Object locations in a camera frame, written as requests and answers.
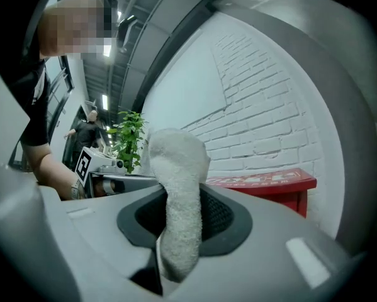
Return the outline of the person's left hand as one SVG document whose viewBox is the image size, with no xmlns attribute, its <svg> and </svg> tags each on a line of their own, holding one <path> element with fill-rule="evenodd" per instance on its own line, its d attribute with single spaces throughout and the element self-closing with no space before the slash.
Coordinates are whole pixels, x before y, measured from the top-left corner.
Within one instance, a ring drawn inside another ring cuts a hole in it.
<svg viewBox="0 0 377 302">
<path fill-rule="evenodd" d="M 93 195 L 95 198 L 111 196 L 115 194 L 115 182 L 110 179 L 93 180 Z"/>
</svg>

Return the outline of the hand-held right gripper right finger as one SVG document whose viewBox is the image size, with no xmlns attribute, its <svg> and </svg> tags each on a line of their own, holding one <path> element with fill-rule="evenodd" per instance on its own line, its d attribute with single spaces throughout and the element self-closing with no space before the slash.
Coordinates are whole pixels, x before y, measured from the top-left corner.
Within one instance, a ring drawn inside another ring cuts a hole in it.
<svg viewBox="0 0 377 302">
<path fill-rule="evenodd" d="M 364 259 L 278 203 L 204 184 L 198 261 L 170 288 L 156 248 L 172 227 L 167 193 L 141 195 L 128 207 L 128 239 L 150 255 L 132 279 L 168 301 L 330 301 Z"/>
</svg>

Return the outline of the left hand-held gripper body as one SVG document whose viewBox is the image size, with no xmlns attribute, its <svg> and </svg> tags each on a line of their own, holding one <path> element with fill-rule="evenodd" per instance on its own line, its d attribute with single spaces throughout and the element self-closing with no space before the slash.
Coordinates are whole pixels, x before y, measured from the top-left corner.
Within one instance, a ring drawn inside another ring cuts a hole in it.
<svg viewBox="0 0 377 302">
<path fill-rule="evenodd" d="M 95 198 L 95 182 L 100 182 L 105 195 L 129 193 L 158 185 L 153 177 L 127 172 L 124 162 L 84 147 L 76 165 L 76 175 L 84 186 L 85 197 Z"/>
</svg>

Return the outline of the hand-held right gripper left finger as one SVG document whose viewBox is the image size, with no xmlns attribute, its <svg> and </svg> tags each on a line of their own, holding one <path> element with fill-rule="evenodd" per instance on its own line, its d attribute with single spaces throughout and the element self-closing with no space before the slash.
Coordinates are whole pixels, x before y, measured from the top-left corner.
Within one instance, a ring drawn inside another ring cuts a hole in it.
<svg viewBox="0 0 377 302">
<path fill-rule="evenodd" d="M 162 186 L 75 201 L 60 200 L 50 187 L 37 189 L 77 296 L 163 296 L 155 244 L 134 245 L 117 224 L 143 232 L 135 211 L 161 196 Z"/>
</svg>

